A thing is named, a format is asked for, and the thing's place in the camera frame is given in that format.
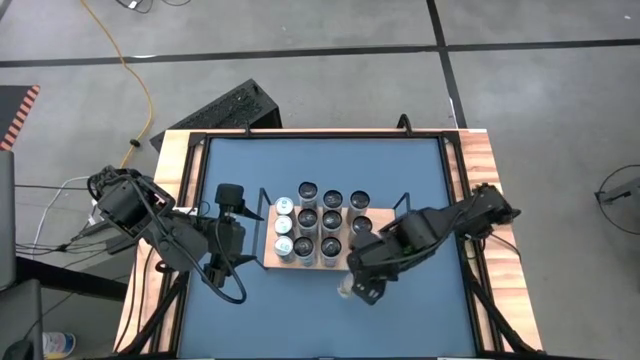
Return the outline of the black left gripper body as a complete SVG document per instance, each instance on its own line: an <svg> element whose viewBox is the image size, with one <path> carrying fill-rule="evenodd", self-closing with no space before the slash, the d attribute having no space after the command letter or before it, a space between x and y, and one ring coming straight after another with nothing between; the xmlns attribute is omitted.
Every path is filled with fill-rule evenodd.
<svg viewBox="0 0 640 360"><path fill-rule="evenodd" d="M233 260L242 255L246 231L231 218L207 221L204 230L210 253L204 270L213 285L221 288L225 279L231 276L231 270L235 269Z"/></svg>

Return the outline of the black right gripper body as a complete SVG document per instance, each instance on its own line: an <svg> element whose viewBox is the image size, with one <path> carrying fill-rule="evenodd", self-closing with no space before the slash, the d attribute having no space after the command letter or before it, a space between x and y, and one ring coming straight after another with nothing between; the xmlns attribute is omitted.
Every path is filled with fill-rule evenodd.
<svg viewBox="0 0 640 360"><path fill-rule="evenodd" d="M382 298L388 282L397 282L398 265L390 260L400 258L399 243L390 236L362 233L351 242L347 256L354 277L353 293L368 305Z"/></svg>

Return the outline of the white Celsius can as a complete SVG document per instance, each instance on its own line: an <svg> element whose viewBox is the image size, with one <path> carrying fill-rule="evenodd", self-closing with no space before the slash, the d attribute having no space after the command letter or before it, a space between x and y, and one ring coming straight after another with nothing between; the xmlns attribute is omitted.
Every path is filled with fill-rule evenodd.
<svg viewBox="0 0 640 360"><path fill-rule="evenodd" d="M342 252L342 243L335 237L327 237L320 245L321 263L328 268L334 268L338 264Z"/></svg>

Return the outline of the Celsius Arctic Vibe can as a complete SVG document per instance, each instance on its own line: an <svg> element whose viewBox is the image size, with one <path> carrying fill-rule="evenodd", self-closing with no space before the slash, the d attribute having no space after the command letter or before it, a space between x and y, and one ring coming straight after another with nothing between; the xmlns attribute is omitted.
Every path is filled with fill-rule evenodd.
<svg viewBox="0 0 640 360"><path fill-rule="evenodd" d="M300 206L303 209L316 209L318 187L313 182L302 182L298 187Z"/></svg>
<svg viewBox="0 0 640 360"><path fill-rule="evenodd" d="M304 208L297 216L298 229L301 236L316 238L318 235L318 214L314 209Z"/></svg>
<svg viewBox="0 0 640 360"><path fill-rule="evenodd" d="M293 243L293 251L298 261L305 267L311 267L316 262L315 243L308 237L299 237Z"/></svg>

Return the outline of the Celsius can green palm print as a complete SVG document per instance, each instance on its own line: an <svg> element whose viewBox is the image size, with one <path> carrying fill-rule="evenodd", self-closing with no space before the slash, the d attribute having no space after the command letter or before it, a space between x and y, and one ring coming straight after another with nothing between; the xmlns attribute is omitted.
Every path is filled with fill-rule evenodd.
<svg viewBox="0 0 640 360"><path fill-rule="evenodd" d="M321 219L322 238L338 237L341 231L342 223L343 219L339 211L324 211Z"/></svg>

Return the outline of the Celsius Peach Vibe can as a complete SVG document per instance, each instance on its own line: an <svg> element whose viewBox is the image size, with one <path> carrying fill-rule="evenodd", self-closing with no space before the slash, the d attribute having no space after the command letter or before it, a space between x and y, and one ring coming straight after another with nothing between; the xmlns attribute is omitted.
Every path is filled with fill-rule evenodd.
<svg viewBox="0 0 640 360"><path fill-rule="evenodd" d="M343 195L340 191L331 189L324 193L322 197L323 211L337 211L342 210Z"/></svg>

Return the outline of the white blue floor container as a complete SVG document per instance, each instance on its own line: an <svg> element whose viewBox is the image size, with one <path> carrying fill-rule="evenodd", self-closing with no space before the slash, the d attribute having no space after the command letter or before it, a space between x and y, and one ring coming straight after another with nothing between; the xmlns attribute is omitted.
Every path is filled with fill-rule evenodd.
<svg viewBox="0 0 640 360"><path fill-rule="evenodd" d="M65 359L73 353L77 345L76 336L66 332L43 332L42 341L45 360Z"/></svg>

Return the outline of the grey cabinet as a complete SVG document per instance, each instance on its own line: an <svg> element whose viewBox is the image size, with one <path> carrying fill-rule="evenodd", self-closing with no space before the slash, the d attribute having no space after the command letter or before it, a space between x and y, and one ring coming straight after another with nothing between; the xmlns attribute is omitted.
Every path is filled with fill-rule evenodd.
<svg viewBox="0 0 640 360"><path fill-rule="evenodd" d="M14 154L0 151L0 360L44 360L41 290L17 279Z"/></svg>

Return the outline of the hazard striped floor mat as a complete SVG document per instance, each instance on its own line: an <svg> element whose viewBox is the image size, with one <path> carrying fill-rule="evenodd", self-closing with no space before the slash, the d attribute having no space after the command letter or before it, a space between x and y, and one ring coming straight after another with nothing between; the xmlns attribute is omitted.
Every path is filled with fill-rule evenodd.
<svg viewBox="0 0 640 360"><path fill-rule="evenodd" d="M40 93L39 85L0 85L0 151L11 151Z"/></svg>

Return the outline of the grey stand base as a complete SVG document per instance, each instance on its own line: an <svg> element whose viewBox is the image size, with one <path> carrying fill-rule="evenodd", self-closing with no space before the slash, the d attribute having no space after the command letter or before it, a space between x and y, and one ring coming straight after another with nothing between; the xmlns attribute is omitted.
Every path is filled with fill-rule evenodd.
<svg viewBox="0 0 640 360"><path fill-rule="evenodd" d="M608 191L599 190L595 193L599 204L610 205L623 198L633 198L640 203L640 177L634 178Z"/></svg>

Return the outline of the wooden shelf with black frame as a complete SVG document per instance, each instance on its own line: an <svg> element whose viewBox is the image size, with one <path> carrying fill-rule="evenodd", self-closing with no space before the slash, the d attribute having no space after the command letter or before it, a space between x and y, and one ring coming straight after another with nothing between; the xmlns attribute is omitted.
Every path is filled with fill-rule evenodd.
<svg viewBox="0 0 640 360"><path fill-rule="evenodd" d="M318 196L309 201L269 198L259 190L252 251L265 269L348 271L377 261L385 245L383 231L411 209L404 193L391 208L358 208L354 194L340 208Z"/></svg>

